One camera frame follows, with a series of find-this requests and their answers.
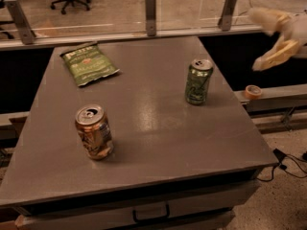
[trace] table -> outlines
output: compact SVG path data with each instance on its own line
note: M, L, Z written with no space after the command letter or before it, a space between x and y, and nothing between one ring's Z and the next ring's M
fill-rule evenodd
M79 88L56 48L0 187L27 229L213 229L277 164L215 67L205 105L184 100L187 69L209 58L195 36L99 45L120 68ZM90 160L74 126L77 110L107 113L114 152Z

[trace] floor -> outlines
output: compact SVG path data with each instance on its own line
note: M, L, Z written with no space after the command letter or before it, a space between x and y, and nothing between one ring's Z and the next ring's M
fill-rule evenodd
M92 0L91 10L79 5L69 7L67 14L60 6L50 9L54 0L19 0L31 27L37 36L114 34L145 31L144 0ZM157 0L157 28L174 30L198 27L215 27L224 0ZM304 13L307 0L238 0L234 25L251 24L246 16L250 7L268 7L287 12ZM0 20L10 17L7 11ZM8 27L18 37L13 26ZM272 150L300 157L307 152L307 114L296 113L289 131L280 123L280 116L253 118ZM285 159L287 172L304 176L295 162ZM299 163L307 171L306 163ZM0 182L5 168L0 170ZM271 169L259 177L271 178ZM224 230L306 230L307 179L296 178L277 168L271 182L261 182L260 189L246 204L234 209L236 218Z

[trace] green soda can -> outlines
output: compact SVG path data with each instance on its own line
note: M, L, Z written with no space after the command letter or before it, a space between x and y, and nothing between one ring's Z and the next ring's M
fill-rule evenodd
M192 61L185 87L185 99L189 104L205 103L212 73L212 61L208 59Z

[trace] snack packet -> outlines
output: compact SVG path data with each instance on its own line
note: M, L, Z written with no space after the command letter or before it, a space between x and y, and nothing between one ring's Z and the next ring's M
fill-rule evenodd
M119 71L100 51L97 42L71 47L60 56L65 61L78 86L86 85L99 78L105 78Z

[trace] black handle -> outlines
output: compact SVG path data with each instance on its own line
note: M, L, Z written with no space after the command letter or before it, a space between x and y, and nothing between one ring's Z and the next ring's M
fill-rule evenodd
M146 219L138 219L136 216L136 210L133 210L133 220L136 223L150 223L153 221L157 221L157 220L162 220L162 219L166 219L167 217L170 216L170 206L166 203L165 204L165 209L166 209L166 214L164 216L161 217L157 217L157 218L146 218Z

